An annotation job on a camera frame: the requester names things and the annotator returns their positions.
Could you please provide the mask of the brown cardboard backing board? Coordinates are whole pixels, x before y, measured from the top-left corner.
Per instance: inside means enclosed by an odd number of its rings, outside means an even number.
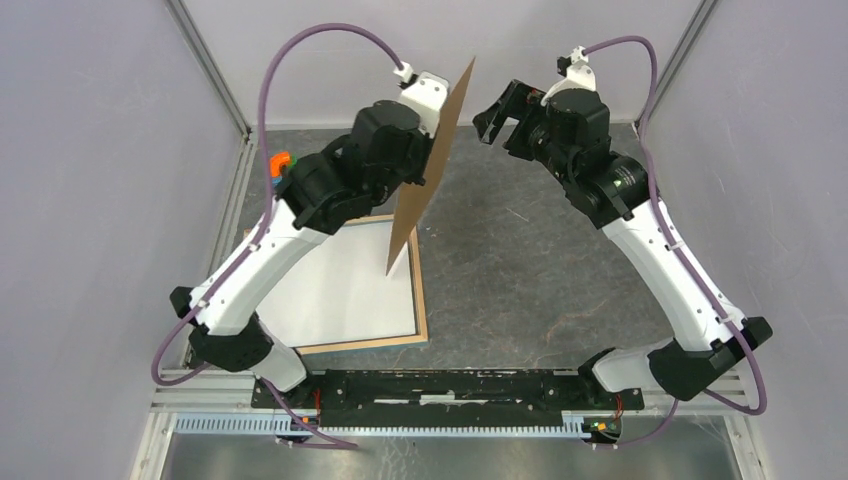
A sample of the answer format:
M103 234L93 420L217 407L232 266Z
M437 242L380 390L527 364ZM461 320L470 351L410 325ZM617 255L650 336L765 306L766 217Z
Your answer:
M441 109L439 127L424 171L426 183L422 186L405 184L399 190L388 247L386 275L393 273L412 229L417 225L441 182L475 62L476 59L472 58L459 79L454 83L449 82L448 98Z

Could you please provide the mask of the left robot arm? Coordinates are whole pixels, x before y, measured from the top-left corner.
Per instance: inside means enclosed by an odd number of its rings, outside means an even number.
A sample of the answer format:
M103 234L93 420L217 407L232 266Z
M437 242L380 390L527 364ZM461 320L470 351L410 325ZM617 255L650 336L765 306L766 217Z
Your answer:
M172 290L176 315L192 327L195 354L229 372L252 372L290 407L306 405L313 379L299 354L266 331L256 309L347 221L369 215L403 184L425 184L440 116L435 104L378 101L357 113L349 133L298 159L238 252L205 284Z

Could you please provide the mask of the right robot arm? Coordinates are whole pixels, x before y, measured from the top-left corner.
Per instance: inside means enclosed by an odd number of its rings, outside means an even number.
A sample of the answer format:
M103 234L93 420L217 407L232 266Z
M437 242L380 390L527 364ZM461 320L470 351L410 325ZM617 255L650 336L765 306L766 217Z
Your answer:
M605 349L580 366L580 400L602 408L618 392L659 387L679 401L721 396L712 385L768 340L763 317L747 317L724 298L695 261L682 262L685 244L669 241L651 200L649 174L616 153L610 114L589 89L543 92L512 81L487 110L473 118L478 138L492 143L508 119L517 124L503 147L513 157L541 163L566 199L631 262L673 330L670 339L639 348Z

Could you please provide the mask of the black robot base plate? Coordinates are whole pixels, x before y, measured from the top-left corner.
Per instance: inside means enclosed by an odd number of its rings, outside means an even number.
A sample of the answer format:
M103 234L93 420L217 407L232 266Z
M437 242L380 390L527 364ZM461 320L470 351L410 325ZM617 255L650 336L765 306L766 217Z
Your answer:
M610 393L576 370L326 370L251 405L313 409L322 427L548 427L562 413L644 408L641 390Z

